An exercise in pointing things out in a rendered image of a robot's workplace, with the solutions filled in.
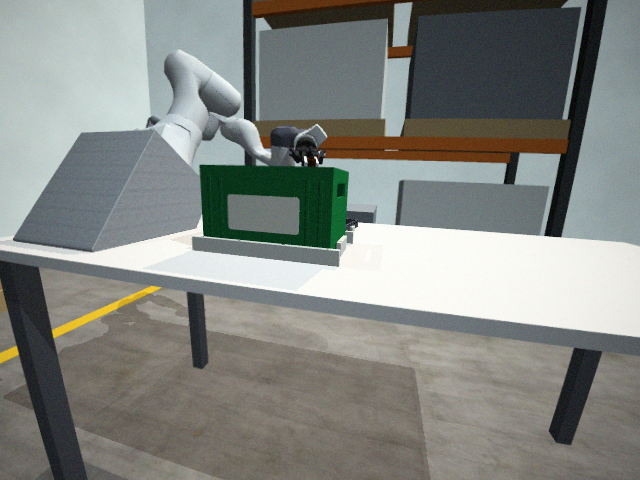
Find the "green crate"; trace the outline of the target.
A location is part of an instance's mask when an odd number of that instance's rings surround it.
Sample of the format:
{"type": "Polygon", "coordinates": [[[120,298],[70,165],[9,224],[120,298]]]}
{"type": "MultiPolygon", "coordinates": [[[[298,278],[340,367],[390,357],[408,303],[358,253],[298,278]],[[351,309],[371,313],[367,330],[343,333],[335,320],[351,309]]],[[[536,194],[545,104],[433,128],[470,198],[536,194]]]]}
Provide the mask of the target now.
{"type": "Polygon", "coordinates": [[[205,237],[336,249],[345,236],[348,171],[300,166],[199,167],[205,237]]]}

